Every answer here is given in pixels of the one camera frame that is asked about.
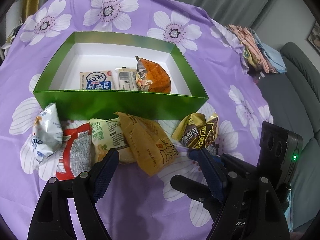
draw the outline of barcode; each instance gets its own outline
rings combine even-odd
[[[129,72],[119,72],[119,80],[129,80]]]

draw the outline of yellow and brown snack package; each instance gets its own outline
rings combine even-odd
[[[188,148],[203,149],[209,147],[217,136],[218,115],[213,114],[206,122],[203,114],[195,113],[184,118],[171,137]]]
[[[146,174],[157,174],[177,157],[177,149],[156,121],[120,112],[116,114],[132,153]]]
[[[119,152],[119,163],[136,162],[132,151],[124,138],[119,118],[112,120],[91,119],[92,143],[96,151],[94,163],[100,162],[111,148]]]
[[[141,91],[168,93],[171,92],[171,80],[166,71],[156,62],[139,58],[136,83]]]

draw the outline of red and gray snack package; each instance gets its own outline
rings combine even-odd
[[[74,179],[91,169],[91,132],[89,123],[63,131],[62,147],[56,177],[58,180]]]

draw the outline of gray sofa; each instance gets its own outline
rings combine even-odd
[[[320,209],[320,73],[293,42],[280,52],[287,73],[266,75],[258,87],[274,123],[303,137],[292,210],[293,228],[305,231]]]

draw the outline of pile of clothing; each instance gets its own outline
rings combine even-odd
[[[243,56],[249,69],[256,73],[285,73],[286,67],[279,51],[261,42],[252,29],[229,24],[227,29],[234,33],[244,45]]]

